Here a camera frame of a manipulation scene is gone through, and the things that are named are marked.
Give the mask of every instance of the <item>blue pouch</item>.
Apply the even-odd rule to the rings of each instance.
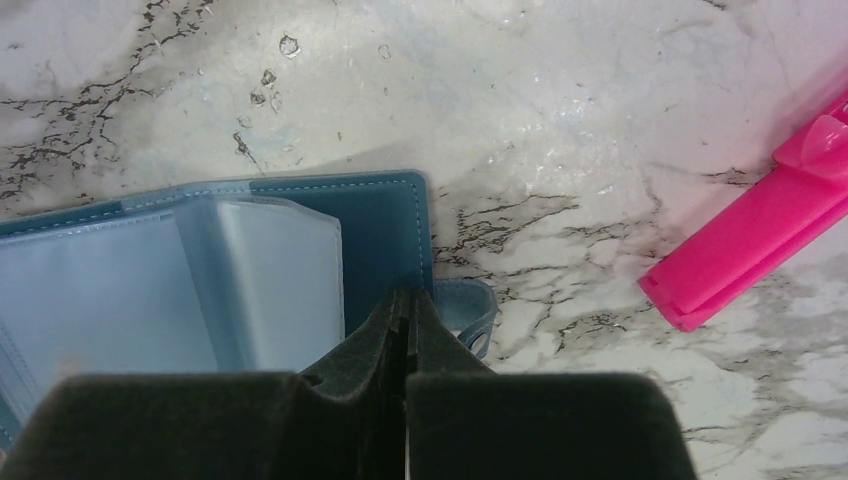
[[[0,447],[62,375],[299,371],[398,284],[485,355],[494,295],[433,282],[414,172],[191,184],[0,224]]]

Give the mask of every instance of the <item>pink pen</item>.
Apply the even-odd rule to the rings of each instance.
[[[639,280],[678,329],[703,325],[848,215],[848,92],[774,159],[773,172]]]

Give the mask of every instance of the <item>marble countertop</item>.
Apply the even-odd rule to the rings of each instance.
[[[0,216],[419,169],[438,274],[501,301],[495,370],[648,375],[704,479],[848,477],[848,225],[692,334],[635,283],[841,93],[845,18],[840,0],[7,1]]]

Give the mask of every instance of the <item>pink cap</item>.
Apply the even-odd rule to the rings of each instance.
[[[703,325],[848,214],[848,92],[774,159],[773,172],[639,280],[678,329]]]

